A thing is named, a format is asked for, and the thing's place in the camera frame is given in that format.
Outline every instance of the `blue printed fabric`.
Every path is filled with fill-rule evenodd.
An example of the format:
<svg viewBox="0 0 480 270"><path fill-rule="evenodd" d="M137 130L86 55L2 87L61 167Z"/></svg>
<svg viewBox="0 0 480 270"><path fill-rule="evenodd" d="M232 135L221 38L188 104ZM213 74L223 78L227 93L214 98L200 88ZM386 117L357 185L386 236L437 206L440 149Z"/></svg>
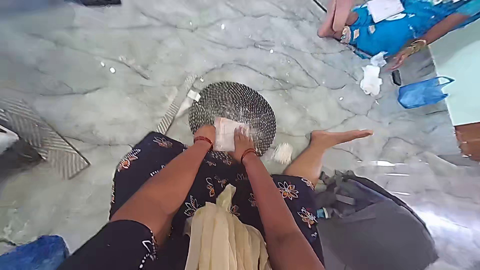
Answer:
<svg viewBox="0 0 480 270"><path fill-rule="evenodd" d="M402 4L405 10L400 15L378 23L373 21L366 4L355 7L353 11L359 17L349 27L349 44L370 55L386 51L386 56L390 56L453 13L471 16L456 28L464 27L480 17L480 0L441 2L436 5L426 0L403 0Z"/></svg>

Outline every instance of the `cream fabric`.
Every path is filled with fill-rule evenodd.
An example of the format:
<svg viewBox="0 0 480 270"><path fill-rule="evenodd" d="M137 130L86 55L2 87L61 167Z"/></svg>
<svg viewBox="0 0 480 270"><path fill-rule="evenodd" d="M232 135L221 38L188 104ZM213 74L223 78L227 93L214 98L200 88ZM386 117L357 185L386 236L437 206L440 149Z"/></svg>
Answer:
<svg viewBox="0 0 480 270"><path fill-rule="evenodd" d="M185 270L270 270L260 232L230 213L235 187L227 185L216 204L207 202L193 218Z"/></svg>

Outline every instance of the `metal plate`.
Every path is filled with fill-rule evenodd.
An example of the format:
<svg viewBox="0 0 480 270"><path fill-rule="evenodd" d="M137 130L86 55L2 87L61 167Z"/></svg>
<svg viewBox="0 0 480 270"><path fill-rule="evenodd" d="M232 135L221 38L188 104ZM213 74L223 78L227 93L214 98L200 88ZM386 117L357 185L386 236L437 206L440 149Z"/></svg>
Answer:
<svg viewBox="0 0 480 270"><path fill-rule="evenodd" d="M190 108L192 133L205 124L214 124L215 117L225 117L250 125L258 155L273 143L276 120L272 107L255 90L235 82L213 83L202 89L200 100Z"/></svg>
<svg viewBox="0 0 480 270"><path fill-rule="evenodd" d="M0 98L0 119L28 142L64 178L88 167L88 161L23 101Z"/></svg>

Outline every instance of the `blue non-woven bag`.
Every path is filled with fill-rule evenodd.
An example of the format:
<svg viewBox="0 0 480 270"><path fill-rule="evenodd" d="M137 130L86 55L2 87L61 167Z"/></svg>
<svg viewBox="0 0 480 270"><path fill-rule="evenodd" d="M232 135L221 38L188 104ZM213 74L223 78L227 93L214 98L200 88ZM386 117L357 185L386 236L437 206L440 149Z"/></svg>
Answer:
<svg viewBox="0 0 480 270"><path fill-rule="evenodd" d="M63 238L44 235L0 256L2 270L55 270L68 257Z"/></svg>
<svg viewBox="0 0 480 270"><path fill-rule="evenodd" d="M448 82L441 84L440 79ZM418 108L421 106L435 104L446 98L448 94L442 92L442 87L455 81L454 79L440 76L433 79L400 87L398 90L398 102L405 109Z"/></svg>

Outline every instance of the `black cable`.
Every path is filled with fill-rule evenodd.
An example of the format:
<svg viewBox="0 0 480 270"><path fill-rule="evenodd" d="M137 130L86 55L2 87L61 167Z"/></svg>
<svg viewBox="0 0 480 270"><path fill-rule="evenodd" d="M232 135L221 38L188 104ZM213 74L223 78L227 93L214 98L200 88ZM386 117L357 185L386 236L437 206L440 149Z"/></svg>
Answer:
<svg viewBox="0 0 480 270"><path fill-rule="evenodd" d="M317 6L319 6L323 11L327 12L327 9L326 9L324 6L322 6L322 4L321 4L319 1L317 1L317 0L313 0L313 1L314 1L315 4L317 4Z"/></svg>

